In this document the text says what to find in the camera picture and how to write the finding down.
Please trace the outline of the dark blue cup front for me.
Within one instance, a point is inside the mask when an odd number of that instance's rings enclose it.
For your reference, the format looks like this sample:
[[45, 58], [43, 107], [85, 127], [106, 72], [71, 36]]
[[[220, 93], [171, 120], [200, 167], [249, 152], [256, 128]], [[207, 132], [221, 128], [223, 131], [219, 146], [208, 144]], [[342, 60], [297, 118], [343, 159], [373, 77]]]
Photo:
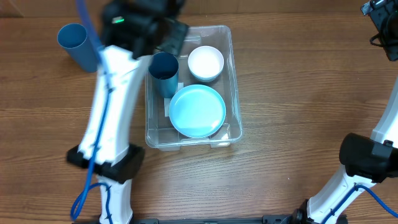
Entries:
[[152, 56], [148, 71], [158, 94], [163, 98], [172, 98], [178, 87], [179, 64], [177, 58], [167, 52], [158, 52]]

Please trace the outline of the dark blue cup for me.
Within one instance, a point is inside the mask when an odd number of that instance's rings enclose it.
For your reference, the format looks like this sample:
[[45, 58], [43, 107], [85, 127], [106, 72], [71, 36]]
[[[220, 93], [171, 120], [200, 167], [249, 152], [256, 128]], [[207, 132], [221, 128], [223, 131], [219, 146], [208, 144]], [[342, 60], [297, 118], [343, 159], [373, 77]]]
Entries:
[[148, 71], [158, 94], [163, 98], [172, 98], [178, 87], [179, 64], [177, 58], [167, 52], [158, 52], [152, 56]]
[[82, 70], [96, 72], [98, 59], [86, 29], [78, 23], [63, 26], [57, 34], [58, 44], [71, 56]]

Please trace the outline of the pink bowl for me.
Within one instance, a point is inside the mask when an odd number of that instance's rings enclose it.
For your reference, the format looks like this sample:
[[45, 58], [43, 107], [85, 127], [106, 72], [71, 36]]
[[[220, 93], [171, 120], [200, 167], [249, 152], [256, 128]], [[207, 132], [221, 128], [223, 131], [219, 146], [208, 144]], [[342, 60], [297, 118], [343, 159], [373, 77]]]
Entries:
[[224, 57], [212, 46], [197, 47], [188, 56], [188, 68], [193, 76], [219, 76], [224, 68]]

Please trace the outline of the light blue bowl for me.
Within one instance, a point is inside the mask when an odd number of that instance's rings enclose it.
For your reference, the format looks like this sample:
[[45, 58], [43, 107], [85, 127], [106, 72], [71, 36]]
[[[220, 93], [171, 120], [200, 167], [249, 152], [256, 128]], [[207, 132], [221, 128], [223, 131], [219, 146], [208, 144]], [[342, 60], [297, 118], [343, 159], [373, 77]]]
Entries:
[[209, 83], [215, 81], [218, 76], [214, 77], [199, 77], [199, 76], [194, 76], [199, 82], [204, 82], [204, 83]]

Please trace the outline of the clear plastic storage bin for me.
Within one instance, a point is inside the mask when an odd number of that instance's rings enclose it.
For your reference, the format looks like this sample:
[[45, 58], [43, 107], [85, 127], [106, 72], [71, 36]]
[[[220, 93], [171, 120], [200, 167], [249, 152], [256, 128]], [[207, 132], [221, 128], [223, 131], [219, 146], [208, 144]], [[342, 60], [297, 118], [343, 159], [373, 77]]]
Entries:
[[179, 133], [164, 116], [164, 98], [156, 90], [150, 75], [145, 79], [146, 143], [161, 151], [177, 151], [182, 146], [209, 144], [211, 147], [226, 147], [238, 142], [243, 136], [243, 124], [239, 104], [238, 82], [234, 64], [233, 42], [229, 27], [196, 26], [189, 28], [183, 49], [178, 58], [180, 66], [178, 82], [184, 87], [199, 84], [188, 69], [188, 56], [197, 47], [209, 45], [218, 49], [224, 57], [224, 68], [218, 78], [207, 83], [216, 90], [226, 104], [226, 119], [222, 127], [206, 138], [189, 138]]

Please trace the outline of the light blue plate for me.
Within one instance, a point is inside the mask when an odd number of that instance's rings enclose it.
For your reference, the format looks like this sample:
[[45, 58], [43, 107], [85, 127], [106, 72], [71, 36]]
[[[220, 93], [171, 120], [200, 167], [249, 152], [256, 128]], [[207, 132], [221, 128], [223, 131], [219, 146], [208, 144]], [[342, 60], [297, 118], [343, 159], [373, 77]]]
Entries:
[[169, 105], [172, 126], [189, 138], [205, 138], [216, 133], [226, 119], [222, 96], [206, 85], [189, 85], [172, 97]]

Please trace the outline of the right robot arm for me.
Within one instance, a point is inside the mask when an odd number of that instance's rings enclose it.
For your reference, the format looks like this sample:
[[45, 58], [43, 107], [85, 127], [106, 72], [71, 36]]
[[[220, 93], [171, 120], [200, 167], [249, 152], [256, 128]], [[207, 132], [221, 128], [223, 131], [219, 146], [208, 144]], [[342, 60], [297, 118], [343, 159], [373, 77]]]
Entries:
[[[369, 1], [361, 8], [377, 29], [371, 45], [382, 47], [390, 61], [397, 60], [397, 0]], [[340, 166], [327, 184], [315, 196], [283, 223], [347, 223], [343, 211], [362, 192], [368, 192], [392, 216], [391, 210], [371, 187], [386, 178], [397, 177], [397, 88], [370, 137], [349, 133], [340, 146]]]

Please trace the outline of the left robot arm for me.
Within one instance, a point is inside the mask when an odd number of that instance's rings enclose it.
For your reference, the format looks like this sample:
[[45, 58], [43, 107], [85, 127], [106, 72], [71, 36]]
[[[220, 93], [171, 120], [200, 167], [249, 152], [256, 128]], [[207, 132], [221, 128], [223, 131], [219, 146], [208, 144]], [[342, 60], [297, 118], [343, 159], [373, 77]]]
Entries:
[[156, 51], [178, 56], [188, 26], [178, 20], [183, 1], [111, 1], [105, 5], [101, 32], [95, 31], [84, 1], [76, 8], [98, 60], [89, 122], [67, 162], [86, 169], [84, 189], [70, 218], [80, 215], [88, 193], [99, 187], [98, 223], [132, 223], [132, 180], [144, 159], [142, 147], [129, 142], [139, 90]]

